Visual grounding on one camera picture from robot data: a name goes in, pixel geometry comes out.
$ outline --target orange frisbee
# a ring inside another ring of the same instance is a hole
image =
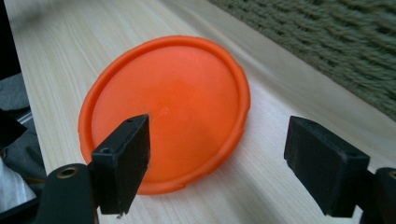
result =
[[[249,107],[247,79],[227,50],[199,37],[154,39],[122,54],[93,84],[79,115],[81,152],[91,162],[120,123],[148,114],[150,161],[138,193],[175,191],[229,157]]]

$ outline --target orange lid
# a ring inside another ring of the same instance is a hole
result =
[[[138,193],[175,191],[228,158],[249,106],[245,74],[221,46],[190,36],[154,39],[122,54],[93,84],[79,115],[81,152],[91,162],[120,123],[148,114],[151,157]]]

